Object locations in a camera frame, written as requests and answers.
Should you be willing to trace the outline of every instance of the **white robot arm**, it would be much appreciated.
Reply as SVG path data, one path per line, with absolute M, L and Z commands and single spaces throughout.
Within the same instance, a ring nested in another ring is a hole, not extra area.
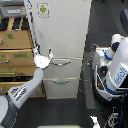
M 37 68 L 33 79 L 26 82 L 19 87 L 12 87 L 8 91 L 8 95 L 15 106 L 20 109 L 24 102 L 29 96 L 36 90 L 36 88 L 41 84 L 43 80 L 44 72 L 41 68 Z

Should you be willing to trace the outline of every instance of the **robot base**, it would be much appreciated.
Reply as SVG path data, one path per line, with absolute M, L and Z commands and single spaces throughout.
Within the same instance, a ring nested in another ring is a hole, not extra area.
M 117 106 L 119 104 L 119 100 L 117 99 L 112 99 L 111 101 L 108 101 L 106 99 L 104 99 L 97 91 L 96 89 L 96 84 L 95 84 L 95 79 L 94 79 L 94 71 L 91 71 L 91 77 L 92 77 L 92 86 L 93 86 L 93 94 L 94 97 L 96 98 L 96 100 L 105 107 L 113 107 L 113 106 Z

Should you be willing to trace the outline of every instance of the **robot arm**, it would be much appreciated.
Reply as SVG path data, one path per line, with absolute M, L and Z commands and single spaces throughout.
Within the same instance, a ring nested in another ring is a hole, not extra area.
M 29 96 L 36 90 L 36 88 L 41 84 L 44 76 L 44 71 L 46 67 L 50 64 L 53 58 L 51 50 L 49 50 L 48 57 L 42 56 L 37 52 L 37 49 L 34 49 L 34 62 L 38 67 L 34 73 L 33 79 L 26 82 L 25 84 L 19 87 L 12 87 L 8 91 L 8 95 L 15 106 L 20 109 L 24 102 L 28 99 Z
M 21 108 L 21 106 L 28 99 L 28 97 L 31 96 L 36 88 L 41 84 L 43 76 L 43 70 L 41 68 L 37 68 L 32 80 L 26 82 L 19 87 L 12 87 L 8 91 L 10 99 L 18 109 Z

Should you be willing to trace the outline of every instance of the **sticker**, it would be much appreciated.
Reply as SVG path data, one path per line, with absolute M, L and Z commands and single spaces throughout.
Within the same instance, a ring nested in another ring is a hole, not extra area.
M 20 9 L 7 10 L 8 14 L 20 14 Z
M 13 68 L 8 68 L 9 70 L 13 69 Z
M 6 56 L 5 55 L 1 55 L 1 58 L 6 58 Z
M 22 54 L 13 54 L 14 58 L 28 58 L 27 54 L 22 53 Z
M 12 34 L 7 34 L 9 39 L 13 39 L 13 35 Z
M 46 3 L 37 4 L 39 17 L 49 17 L 49 6 Z

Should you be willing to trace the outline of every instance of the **white panel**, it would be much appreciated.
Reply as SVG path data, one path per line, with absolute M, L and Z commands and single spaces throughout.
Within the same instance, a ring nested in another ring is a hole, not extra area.
M 82 59 L 53 60 L 52 62 L 59 65 L 50 64 L 44 71 L 44 78 L 80 77 Z
M 39 3 L 48 4 L 48 18 L 38 15 Z M 55 57 L 82 56 L 91 0 L 31 0 L 31 4 L 41 54 L 47 55 L 52 49 Z
M 47 99 L 77 98 L 78 79 L 65 79 L 65 84 L 54 83 L 55 80 L 43 80 Z

